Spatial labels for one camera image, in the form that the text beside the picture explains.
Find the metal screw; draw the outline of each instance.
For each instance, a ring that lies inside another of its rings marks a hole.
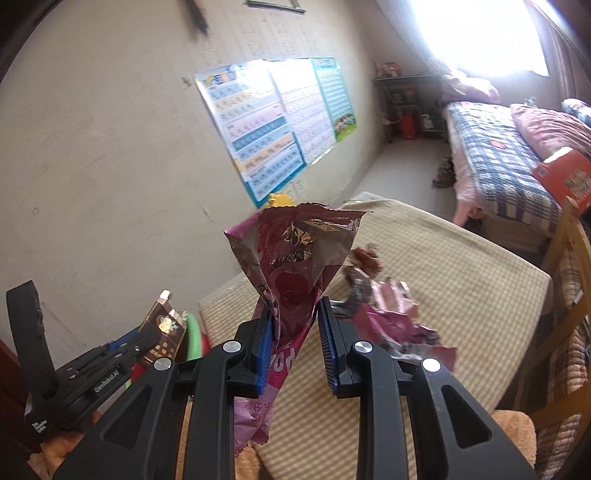
[[[426,358],[423,360],[423,368],[429,372],[439,372],[441,364],[434,358]]]
[[[355,344],[355,350],[360,353],[370,353],[370,351],[373,349],[373,345],[369,342],[361,341]]]
[[[170,360],[170,358],[158,358],[158,360],[156,360],[154,362],[154,368],[156,370],[168,370],[171,366],[172,366],[172,361]]]
[[[223,350],[228,353],[236,353],[240,350],[240,348],[242,348],[242,345],[240,345],[240,342],[237,342],[236,340],[230,340],[229,342],[223,344]]]

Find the wall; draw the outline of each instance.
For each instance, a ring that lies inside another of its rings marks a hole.
[[[403,75],[425,70],[423,62],[403,42],[374,0],[353,0],[353,6],[372,59],[396,61]]]
[[[366,30],[365,41],[372,58],[397,61],[403,74],[423,72],[425,66],[400,39],[375,0],[354,0],[360,23]],[[541,77],[533,72],[519,72],[510,76],[490,77],[488,80],[499,90],[504,105],[523,103],[525,98],[536,97],[542,108],[560,109],[558,83],[553,76]]]
[[[302,177],[337,202],[382,145],[373,65],[349,1],[305,16],[200,0],[65,0],[0,85],[0,290],[33,279],[57,364],[137,325],[164,288],[178,309],[239,267],[223,230],[255,212],[195,86],[258,58],[335,56],[359,128]],[[10,345],[0,308],[0,336]]]

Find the tiled floor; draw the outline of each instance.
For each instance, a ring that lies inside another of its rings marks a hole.
[[[453,188],[431,185],[441,158],[449,155],[449,145],[442,140],[395,141],[379,155],[355,194],[371,192],[451,221],[456,209]]]

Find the shoe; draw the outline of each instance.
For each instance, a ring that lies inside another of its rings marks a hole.
[[[438,189],[448,189],[453,187],[456,182],[456,172],[453,169],[451,157],[443,157],[437,170],[437,175],[433,179],[433,186]]]

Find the bright window light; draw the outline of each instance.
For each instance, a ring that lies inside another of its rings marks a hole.
[[[532,70],[548,76],[523,0],[411,0],[433,55],[483,77]]]

